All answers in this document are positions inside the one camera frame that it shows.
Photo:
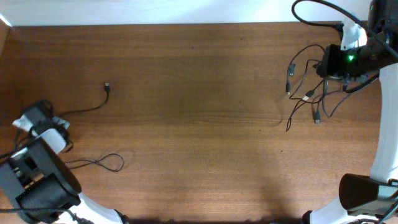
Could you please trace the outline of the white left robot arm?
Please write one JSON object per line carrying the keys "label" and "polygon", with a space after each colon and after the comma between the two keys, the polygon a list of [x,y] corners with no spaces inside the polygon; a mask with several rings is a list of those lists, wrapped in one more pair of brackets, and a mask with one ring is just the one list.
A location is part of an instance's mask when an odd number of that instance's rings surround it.
{"label": "white left robot arm", "polygon": [[83,194],[81,185],[58,153],[69,144],[68,123],[53,114],[47,100],[22,111],[13,122],[27,132],[2,156],[1,189],[26,223],[128,223],[128,217],[105,208]]}

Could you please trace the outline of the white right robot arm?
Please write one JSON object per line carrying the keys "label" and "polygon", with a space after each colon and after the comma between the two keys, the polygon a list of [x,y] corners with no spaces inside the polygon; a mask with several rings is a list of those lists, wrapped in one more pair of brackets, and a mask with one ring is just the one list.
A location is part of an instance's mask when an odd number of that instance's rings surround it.
{"label": "white right robot arm", "polygon": [[346,20],[333,25],[341,44],[329,45],[317,67],[324,81],[335,79],[353,95],[379,83],[379,127],[370,140],[367,174],[342,176],[338,196],[307,211],[302,223],[385,223],[397,217],[397,1],[371,1],[368,21],[328,2]]}

